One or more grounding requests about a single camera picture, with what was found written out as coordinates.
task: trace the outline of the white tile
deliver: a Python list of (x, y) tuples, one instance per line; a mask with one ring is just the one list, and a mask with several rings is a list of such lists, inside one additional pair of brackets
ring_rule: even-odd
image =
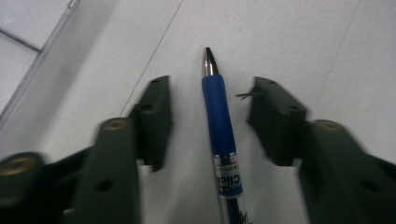
[[(185, 212), (171, 213), (173, 219), (165, 223), (213, 223), (219, 215), (218, 210), (206, 209), (213, 206), (216, 198), (214, 191), (207, 190), (212, 181), (201, 183), (213, 175), (205, 173), (211, 162), (207, 158), (210, 149), (201, 90), (203, 48), (213, 49), (225, 78), (250, 221), (265, 223), (282, 193), (283, 183), (289, 183), (285, 182), (289, 168), (276, 167), (263, 157), (260, 143), (246, 123), (249, 101), (234, 96), (249, 91), (254, 76), (269, 77), (313, 106), (357, 4), (358, 1), (183, 2), (129, 102), (129, 106), (135, 104), (151, 79), (172, 75), (175, 128), (165, 170), (179, 170), (180, 177), (186, 176), (182, 185), (174, 185), (175, 191), (195, 189), (196, 194), (205, 192), (211, 199), (197, 200), (196, 194), (182, 194), (175, 199), (183, 204), (182, 211), (195, 208), (200, 216), (194, 220)], [(205, 169), (190, 168), (198, 164)], [(200, 178), (187, 180), (187, 176)], [(153, 179), (146, 181), (145, 185), (157, 183)], [(146, 189), (147, 208), (156, 206), (156, 198), (155, 189)], [(291, 204), (300, 204), (298, 199), (291, 197)], [(297, 217), (302, 217), (298, 214), (301, 209), (296, 209)], [(148, 217), (148, 223), (155, 223), (157, 218)]]
[[(151, 79), (172, 75), (175, 126), (166, 165), (156, 174), (141, 169), (144, 223), (219, 223), (201, 91), (209, 46), (225, 78), (250, 221), (305, 223), (290, 168), (263, 157), (246, 124), (249, 101), (234, 96), (247, 92), (253, 77), (269, 77), (313, 108), (359, 1), (185, 0), (163, 37), (179, 3), (82, 1), (0, 135), (2, 156), (30, 149), (57, 160), (87, 147), (100, 121), (128, 102), (127, 115)], [(324, 114), (327, 91), (315, 115)], [(279, 211), (292, 215), (278, 218)]]
[(367, 151), (396, 162), (396, 2), (361, 1), (315, 118), (345, 124)]
[(59, 160), (92, 144), (120, 115), (179, 1), (82, 1), (0, 136), (2, 156)]
[(34, 51), (0, 35), (0, 113), (35, 57)]
[(4, 0), (0, 28), (41, 49), (70, 0)]
[(260, 223), (310, 223), (296, 168), (290, 168), (268, 220)]

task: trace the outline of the pen tip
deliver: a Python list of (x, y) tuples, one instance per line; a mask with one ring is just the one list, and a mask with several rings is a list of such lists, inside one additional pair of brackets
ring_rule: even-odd
[(219, 75), (219, 69), (216, 64), (215, 56), (209, 47), (204, 48), (203, 55), (203, 77)]

